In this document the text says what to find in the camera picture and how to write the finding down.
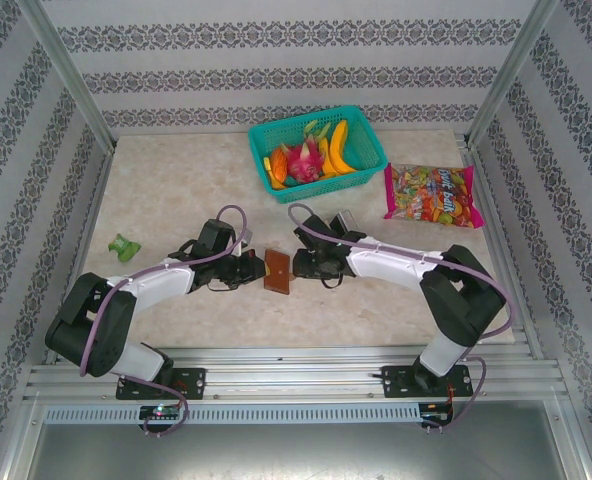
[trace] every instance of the damask wallpaper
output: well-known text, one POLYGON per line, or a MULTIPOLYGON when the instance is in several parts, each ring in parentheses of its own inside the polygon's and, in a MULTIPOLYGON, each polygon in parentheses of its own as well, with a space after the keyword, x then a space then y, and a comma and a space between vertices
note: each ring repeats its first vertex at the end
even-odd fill
POLYGON ((557 6, 477 147, 539 339, 592 447, 592 2, 557 6))
POLYGON ((0 0, 0 453, 106 162, 18 6, 0 0))
POLYGON ((465 133, 534 0, 44 1, 116 136, 342 104, 465 133))

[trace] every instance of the green object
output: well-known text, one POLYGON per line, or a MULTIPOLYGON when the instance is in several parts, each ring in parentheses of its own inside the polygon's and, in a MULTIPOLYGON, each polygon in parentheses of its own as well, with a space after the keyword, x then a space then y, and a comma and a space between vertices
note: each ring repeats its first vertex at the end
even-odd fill
POLYGON ((298 117, 285 118, 275 122, 256 125, 249 130, 249 144, 256 163, 256 169, 265 186, 265 190, 279 203, 295 202, 303 198, 335 192, 343 188, 355 187, 367 183, 370 178, 387 166, 387 157, 371 125, 358 107, 346 106, 308 113, 298 117), (300 145, 303 143, 303 130, 314 120, 318 124, 330 123, 334 131, 341 120, 347 120, 349 133, 343 160, 358 170, 355 173, 339 175, 327 180, 297 185, 283 190, 274 190, 269 184, 263 157, 268 156, 281 143, 300 145))
POLYGON ((118 252, 118 260, 122 263, 128 262, 134 255, 140 250, 140 243, 130 242, 120 233, 116 235, 116 238, 112 243, 108 245, 109 251, 114 250, 118 252))
POLYGON ((294 177, 290 177, 289 175, 287 175, 287 178, 283 182, 283 185, 285 185, 286 187, 297 187, 298 185, 300 185, 300 183, 298 183, 298 180, 296 180, 294 177))

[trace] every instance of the floor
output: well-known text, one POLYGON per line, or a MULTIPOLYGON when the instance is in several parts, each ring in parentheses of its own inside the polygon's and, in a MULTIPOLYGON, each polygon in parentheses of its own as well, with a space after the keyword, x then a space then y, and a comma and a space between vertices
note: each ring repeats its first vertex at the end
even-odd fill
MULTIPOLYGON (((393 163, 462 166, 450 130, 383 131, 378 137, 393 163)), ((247 212, 258 255, 267 248, 293 254, 302 247, 286 206, 264 191, 245 134, 121 137, 85 271, 126 275, 156 264, 229 203, 247 212), (107 249, 117 233, 143 246, 124 265, 107 249)), ((465 245, 493 274, 482 230, 383 220, 382 172, 366 185, 304 203, 323 218, 350 209, 359 228, 383 242, 438 252, 465 245)), ((224 219, 240 225, 236 213, 224 219)), ((501 312, 492 327, 506 318, 501 312)), ((419 345, 436 330, 424 297, 400 286, 349 278, 330 291, 318 281, 296 279, 289 296, 264 290, 258 281, 235 292, 203 288, 171 298, 137 315, 130 338, 158 347, 419 345)), ((493 339, 513 341, 511 330, 493 339)))

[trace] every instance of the metal bar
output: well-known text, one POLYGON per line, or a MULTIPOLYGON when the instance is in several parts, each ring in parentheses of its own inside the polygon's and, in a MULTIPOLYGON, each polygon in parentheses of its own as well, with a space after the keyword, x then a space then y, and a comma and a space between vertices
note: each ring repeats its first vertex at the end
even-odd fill
POLYGON ((540 342, 538 341, 538 334, 536 333, 533 319, 531 318, 529 308, 527 307, 527 301, 525 300, 523 290, 520 286, 518 274, 516 273, 513 263, 509 260, 512 258, 511 252, 509 251, 507 239, 503 233, 500 217, 493 205, 490 187, 485 177, 481 174, 482 165, 478 158, 478 153, 475 149, 461 150, 461 155, 465 165, 473 165, 475 167, 474 176, 476 188, 474 188, 474 197, 476 205, 482 210, 483 217, 487 223, 486 228, 483 231, 485 232, 485 239, 487 240, 487 247, 489 248, 492 263, 494 264, 494 270, 499 276, 499 280, 509 290, 516 302, 519 310, 516 315, 517 320, 522 324, 523 333, 527 338, 527 343, 532 355, 536 359, 545 358, 540 342))
MULTIPOLYGON (((383 365, 411 365, 417 353, 407 347, 355 347, 331 349, 169 350, 178 367, 207 369, 205 401, 257 402, 358 402, 387 401, 381 381, 373 377, 383 365), (282 357, 276 357, 280 351, 282 357)), ((522 354, 487 355, 488 376, 483 401, 551 399, 567 390, 552 360, 535 361, 522 354)), ((469 364, 473 382, 481 368, 469 364)), ((32 368, 24 401, 44 404, 68 402, 116 403, 116 377, 80 378, 69 363, 32 368)), ((413 399, 414 401, 440 401, 413 399)))
POLYGON ((20 480, 29 477, 46 407, 37 403, 21 405, 5 452, 0 480, 20 480))
POLYGON ((466 135, 470 146, 478 144, 485 134, 496 110, 505 97, 505 93, 518 75, 523 62, 529 55, 529 50, 545 27, 556 5, 558 5, 557 0, 537 0, 535 2, 466 135))
POLYGON ((558 456, 569 480, 592 480, 592 460, 569 398, 543 402, 558 456))
POLYGON ((69 56, 63 40, 47 15, 41 0, 18 0, 17 3, 94 132, 96 140, 104 152, 112 153, 116 140, 87 85, 85 85, 83 77, 69 56))
MULTIPOLYGON (((92 243, 92 233, 94 232, 94 227, 96 226, 96 220, 98 219, 98 214, 100 213, 100 206, 103 200, 103 196, 105 195, 105 188, 107 187, 107 181, 109 180, 109 172, 111 171, 111 166, 114 161, 113 149, 111 153, 108 153, 110 157, 105 161, 105 165, 103 165, 103 172, 101 173, 100 177, 100 184, 98 185, 98 189, 94 198, 92 199, 92 207, 90 210, 90 215, 87 219, 87 225, 85 229, 87 230, 83 235, 82 245, 78 250, 78 257, 76 258, 76 263, 74 264, 74 268, 72 269, 72 276, 70 277, 69 285, 67 286, 67 291, 69 292, 78 277, 83 273, 83 267, 85 266, 85 260, 87 259, 87 253, 89 252, 89 246, 92 243)), ((52 363, 56 361, 57 354, 54 352, 52 363)))
MULTIPOLYGON (((142 423, 138 406, 88 405, 48 407, 49 425, 125 425, 142 423)), ((397 402, 375 405, 227 405, 192 404, 187 424, 193 425, 267 425, 315 423, 401 423, 420 422, 417 403, 397 402)), ((152 419, 152 425, 173 424, 175 419, 152 419)))

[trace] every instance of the candy bag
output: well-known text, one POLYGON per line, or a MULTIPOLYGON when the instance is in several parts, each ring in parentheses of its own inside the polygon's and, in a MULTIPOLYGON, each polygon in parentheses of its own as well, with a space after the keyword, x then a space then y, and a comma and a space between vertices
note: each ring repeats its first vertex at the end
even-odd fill
POLYGON ((483 217, 474 208, 474 167, 436 168, 392 165, 385 169, 388 212, 385 218, 479 228, 483 217))

